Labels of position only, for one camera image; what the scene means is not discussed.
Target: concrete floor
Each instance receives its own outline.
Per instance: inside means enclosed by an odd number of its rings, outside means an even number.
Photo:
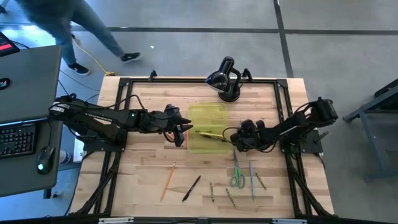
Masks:
[[[287,47],[294,77],[304,78],[310,100],[330,98],[342,118],[372,98],[373,93],[397,78],[396,35],[376,35],[375,30],[397,30],[395,0],[279,0],[285,29],[368,30],[361,35],[212,32],[124,32],[120,27],[278,29],[273,0],[87,0],[114,32],[126,51],[140,51],[141,62],[122,65],[99,41],[85,31],[75,32],[84,48],[118,75],[207,75],[224,56],[235,58],[238,69],[251,69],[254,77],[287,77]],[[29,25],[14,1],[9,14],[0,16],[0,28],[10,38],[31,47],[51,45],[53,38]],[[78,49],[76,56],[93,73],[77,81],[99,89],[103,72]],[[64,74],[60,81],[81,99],[97,94]],[[61,88],[57,95],[65,94]],[[375,160],[361,123],[339,119],[323,139],[326,176],[335,213],[341,217],[398,222],[398,178],[364,181],[374,172]],[[71,147],[68,141],[64,148]],[[64,197],[41,200],[42,192],[0,198],[0,220],[62,215],[73,195],[77,170],[61,171],[56,189]]]

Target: black pen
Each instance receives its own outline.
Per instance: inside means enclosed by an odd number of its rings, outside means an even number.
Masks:
[[[189,193],[191,193],[192,189],[194,188],[194,186],[198,183],[198,181],[200,180],[199,176],[196,180],[195,183],[193,183],[192,187],[189,189],[189,191],[187,192],[187,194],[184,196],[184,198],[182,199],[182,202],[184,202],[188,197],[189,197]]]

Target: red light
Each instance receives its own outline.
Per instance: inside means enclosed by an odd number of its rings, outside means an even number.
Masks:
[[[11,48],[11,47],[12,47],[11,44],[2,45],[2,46],[0,46],[0,50],[8,49],[8,48]]]

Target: yellow pencil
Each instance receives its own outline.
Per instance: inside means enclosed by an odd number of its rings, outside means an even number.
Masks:
[[[174,162],[174,164],[173,164],[172,171],[170,172],[169,179],[168,179],[168,180],[167,180],[167,182],[166,182],[166,186],[164,186],[164,190],[163,190],[162,198],[160,199],[160,201],[162,201],[162,200],[163,200],[163,198],[164,198],[164,195],[166,194],[167,186],[169,186],[170,179],[172,178],[172,174],[173,174],[173,171],[174,171],[174,167],[175,167],[175,162]]]

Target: laptop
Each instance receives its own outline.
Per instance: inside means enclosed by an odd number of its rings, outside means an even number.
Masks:
[[[0,124],[48,116],[57,93],[60,62],[59,45],[0,58]]]

